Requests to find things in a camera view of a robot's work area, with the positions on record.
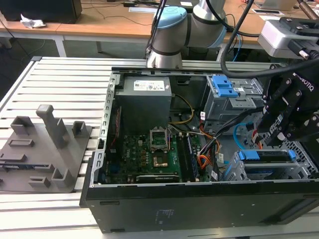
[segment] wooden desk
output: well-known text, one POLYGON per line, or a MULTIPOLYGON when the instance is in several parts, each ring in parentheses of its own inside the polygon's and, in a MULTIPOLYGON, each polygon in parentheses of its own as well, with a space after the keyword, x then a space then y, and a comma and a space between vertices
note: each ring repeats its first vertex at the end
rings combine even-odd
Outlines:
MULTIPOLYGON (((46 23, 47 27, 28 29, 20 22, 4 21, 4 23, 15 37, 55 40, 61 57, 66 57, 64 40, 96 41, 98 52, 102 51, 100 44, 102 41, 147 42, 151 33, 153 14, 129 12, 128 7, 120 4, 122 1, 108 4, 98 0, 92 0, 92 2, 96 4, 92 5, 91 0, 82 0, 82 15, 76 24, 46 23)), ((240 0, 226 0, 224 10, 226 14, 233 14, 237 23, 245 6, 240 0)), ((300 9, 282 12, 285 16, 306 18, 300 9)), ((230 25, 234 24, 230 15, 227 19, 230 25)), ((260 18, 260 14, 250 10, 240 30, 247 33, 260 33, 263 26, 264 21, 260 18)), ((0 26, 1 36, 10 37, 3 26, 0 26)), ((230 33, 226 35, 221 45, 222 49, 229 37, 230 33)), ((261 49, 257 38, 252 37, 244 37, 242 48, 261 49)))

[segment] green motherboard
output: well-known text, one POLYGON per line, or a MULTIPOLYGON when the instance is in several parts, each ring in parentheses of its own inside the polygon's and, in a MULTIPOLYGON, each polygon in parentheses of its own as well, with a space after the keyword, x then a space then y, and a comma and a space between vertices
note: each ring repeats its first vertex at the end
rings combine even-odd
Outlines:
MULTIPOLYGON (((196 174, 198 171, 196 155, 200 151, 200 141, 197 135, 192 137, 185 136, 183 139, 188 140, 191 147, 184 147, 184 151, 190 154, 192 164, 189 162, 188 168, 192 168, 192 173, 196 174)), ((165 137, 153 136, 153 141, 150 142, 150 135, 125 135, 123 142, 123 151, 121 160, 115 162, 109 162, 107 167, 107 177, 109 183, 112 184, 127 184, 127 183, 138 183, 139 177, 148 179, 153 182, 150 178, 161 177, 161 175, 172 175, 175 182, 183 182, 185 174, 185 167, 180 164, 181 154, 178 152, 178 141, 181 140, 180 135, 170 135, 167 137, 167 148, 151 150, 152 145, 163 145, 165 144, 165 137)), ((197 173, 195 175, 197 181, 208 181, 206 173, 197 173)))

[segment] table leg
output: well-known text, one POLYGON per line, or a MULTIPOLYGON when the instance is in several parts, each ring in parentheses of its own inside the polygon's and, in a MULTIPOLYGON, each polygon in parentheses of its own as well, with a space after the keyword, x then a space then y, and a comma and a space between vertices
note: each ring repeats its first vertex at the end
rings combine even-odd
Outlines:
POLYGON ((98 50, 98 53, 103 53, 102 50, 102 46, 101 46, 101 42, 100 41, 96 41, 96 48, 98 50))
POLYGON ((11 49, 10 37, 0 37, 0 43, 3 44, 6 49, 11 49))
POLYGON ((64 44, 62 39, 55 39, 56 48, 58 48, 59 56, 66 57, 64 44))

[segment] blue cable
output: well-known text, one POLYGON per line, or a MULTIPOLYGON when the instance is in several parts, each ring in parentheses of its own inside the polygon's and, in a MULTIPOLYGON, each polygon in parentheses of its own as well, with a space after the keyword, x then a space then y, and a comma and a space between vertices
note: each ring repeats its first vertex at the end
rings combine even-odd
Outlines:
POLYGON ((238 37, 238 39, 239 39, 239 47, 238 47, 238 50, 237 50, 237 54, 235 55, 235 57, 234 57, 234 59, 233 59, 233 62, 236 61, 237 56, 238 56, 238 54, 239 54, 239 51, 240 51, 240 49, 241 49, 241 47, 242 47, 242 41, 241 41, 241 39, 240 39, 240 35, 237 34, 237 37, 238 37))
POLYGON ((240 149, 245 149, 244 146, 241 145, 241 143, 239 142, 238 138, 237 138, 237 129, 239 126, 246 126, 245 123, 239 123, 237 124, 235 127, 234 127, 234 131, 233 131, 233 137, 234 137, 234 140, 235 140, 235 143, 237 144, 237 146, 240 148, 240 149))

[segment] floor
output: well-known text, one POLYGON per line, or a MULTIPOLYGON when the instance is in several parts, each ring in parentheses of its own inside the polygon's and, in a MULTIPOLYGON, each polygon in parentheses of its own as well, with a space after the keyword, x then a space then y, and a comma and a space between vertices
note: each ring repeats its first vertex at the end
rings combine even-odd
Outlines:
MULTIPOLYGON (((12 49, 0 48, 0 100, 10 89, 11 85, 19 77, 29 62, 29 58, 23 48, 32 56, 58 56, 55 42, 53 40, 41 39, 11 39, 12 49)), ((64 46, 68 57, 92 57, 92 58, 131 58, 142 59, 144 57, 145 45, 143 43, 117 43, 102 42, 105 53, 97 52, 95 42, 90 41, 65 41, 64 46)), ((218 49, 184 48, 182 58, 189 60, 216 60, 218 49)), ((228 60, 234 57, 233 52, 228 55, 228 60)), ((245 52, 237 58, 238 61, 268 62, 269 57, 263 51, 245 52)))

